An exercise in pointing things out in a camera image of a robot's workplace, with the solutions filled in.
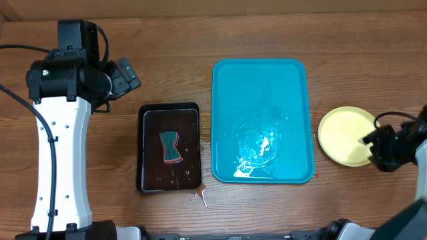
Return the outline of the yellow-green plate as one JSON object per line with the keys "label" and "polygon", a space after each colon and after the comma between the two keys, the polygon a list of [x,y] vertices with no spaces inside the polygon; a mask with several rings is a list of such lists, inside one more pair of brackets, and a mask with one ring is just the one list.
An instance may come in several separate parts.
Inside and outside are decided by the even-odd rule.
{"label": "yellow-green plate", "polygon": [[371,145],[361,138],[375,130],[374,116],[351,106],[338,107],[327,113],[318,126],[318,141],[326,155],[347,167],[370,163]]}

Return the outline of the green orange sponge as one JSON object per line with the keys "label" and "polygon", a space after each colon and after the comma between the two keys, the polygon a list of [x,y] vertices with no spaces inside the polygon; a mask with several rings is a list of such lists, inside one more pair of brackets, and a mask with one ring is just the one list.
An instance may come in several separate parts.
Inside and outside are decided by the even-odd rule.
{"label": "green orange sponge", "polygon": [[163,147],[163,162],[165,164],[179,163],[182,160],[182,156],[177,149],[178,132],[166,131],[160,133],[159,137]]}

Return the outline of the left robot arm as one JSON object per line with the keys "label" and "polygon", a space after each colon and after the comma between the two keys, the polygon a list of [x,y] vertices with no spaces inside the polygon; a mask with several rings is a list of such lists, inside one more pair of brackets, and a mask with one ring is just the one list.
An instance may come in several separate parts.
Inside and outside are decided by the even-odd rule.
{"label": "left robot arm", "polygon": [[26,81],[40,114],[39,173],[31,229],[16,239],[142,239],[141,227],[94,221],[87,196],[89,118],[141,85],[127,59],[105,67],[82,59],[35,61]]}

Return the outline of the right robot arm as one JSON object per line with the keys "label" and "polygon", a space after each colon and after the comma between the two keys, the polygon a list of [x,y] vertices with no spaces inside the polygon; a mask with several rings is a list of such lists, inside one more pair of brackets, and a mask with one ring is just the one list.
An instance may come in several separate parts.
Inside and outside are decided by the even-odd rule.
{"label": "right robot arm", "polygon": [[371,145],[369,160],[381,172],[393,173],[413,165],[413,197],[409,206],[379,226],[378,240],[426,238],[426,109],[417,115],[388,111],[374,118],[374,130],[361,138]]}

